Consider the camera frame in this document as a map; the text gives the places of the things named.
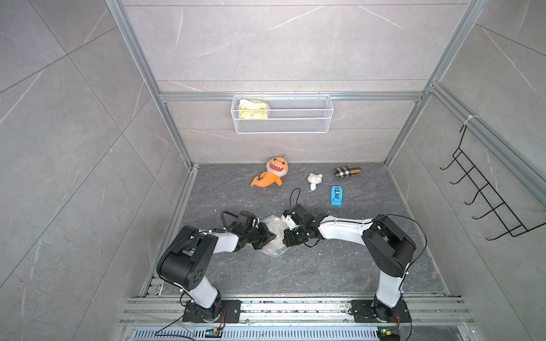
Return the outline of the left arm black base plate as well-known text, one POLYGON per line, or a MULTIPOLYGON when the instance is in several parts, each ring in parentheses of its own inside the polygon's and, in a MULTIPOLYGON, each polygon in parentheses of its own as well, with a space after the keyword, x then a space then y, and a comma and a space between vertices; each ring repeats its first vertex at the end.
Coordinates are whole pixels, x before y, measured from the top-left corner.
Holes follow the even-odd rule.
POLYGON ((242 301, 220 300, 210 308, 203 308, 197 303, 187 301, 182 321, 192 323, 238 323, 240 320, 242 301))

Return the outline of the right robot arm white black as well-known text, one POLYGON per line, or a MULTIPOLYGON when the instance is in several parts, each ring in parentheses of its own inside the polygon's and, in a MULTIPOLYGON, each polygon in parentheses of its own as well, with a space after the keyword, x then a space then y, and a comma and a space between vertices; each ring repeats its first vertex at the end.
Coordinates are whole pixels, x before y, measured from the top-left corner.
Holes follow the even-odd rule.
POLYGON ((409 321, 404 316, 402 284, 417 246, 388 215, 345 220, 286 210, 282 221, 288 226, 283 237, 287 247, 306 244, 310 239, 342 240, 365 246, 380 270, 378 288, 371 303, 373 317, 382 322, 409 321))

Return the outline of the clear bubble wrap sheet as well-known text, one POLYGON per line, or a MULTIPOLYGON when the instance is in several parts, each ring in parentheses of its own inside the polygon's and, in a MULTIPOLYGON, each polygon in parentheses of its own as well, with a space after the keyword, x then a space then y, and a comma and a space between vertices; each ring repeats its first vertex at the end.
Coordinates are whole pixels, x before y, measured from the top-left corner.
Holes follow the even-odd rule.
POLYGON ((275 234, 275 238, 261 247, 259 251, 269 257, 279 257, 288 250, 288 247, 283 243, 284 230, 288 229, 287 223, 279 216, 270 215, 260 220, 264 223, 269 232, 275 234))

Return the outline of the blue tape dispenser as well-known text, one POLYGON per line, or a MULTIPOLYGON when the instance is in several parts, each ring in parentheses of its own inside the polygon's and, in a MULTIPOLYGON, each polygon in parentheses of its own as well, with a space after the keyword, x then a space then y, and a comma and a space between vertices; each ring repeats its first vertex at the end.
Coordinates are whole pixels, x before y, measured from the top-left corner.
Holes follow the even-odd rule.
POLYGON ((341 186, 333 186, 331 189, 332 206, 341 207, 343 204, 344 190, 341 186))

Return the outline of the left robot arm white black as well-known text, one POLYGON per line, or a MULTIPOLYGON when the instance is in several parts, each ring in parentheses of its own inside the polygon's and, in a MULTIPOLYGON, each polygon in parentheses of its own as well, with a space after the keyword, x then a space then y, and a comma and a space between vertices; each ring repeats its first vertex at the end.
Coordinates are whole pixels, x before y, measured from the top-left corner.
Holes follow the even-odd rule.
POLYGON ((276 238, 266 224, 230 230, 200 230, 182 227, 156 265, 158 276, 190 297, 185 313, 191 321, 214 321, 223 312, 222 295, 206 277, 214 254, 237 252, 247 244, 260 250, 276 238))

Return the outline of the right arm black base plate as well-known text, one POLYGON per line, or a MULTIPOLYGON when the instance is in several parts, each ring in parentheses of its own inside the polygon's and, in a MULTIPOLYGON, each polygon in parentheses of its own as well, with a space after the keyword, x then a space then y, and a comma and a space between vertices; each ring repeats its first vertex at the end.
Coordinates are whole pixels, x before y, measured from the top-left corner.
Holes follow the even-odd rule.
POLYGON ((352 300, 348 314, 352 315, 356 323, 410 323, 412 317, 408 306, 400 299, 393 308, 381 303, 377 299, 352 300))

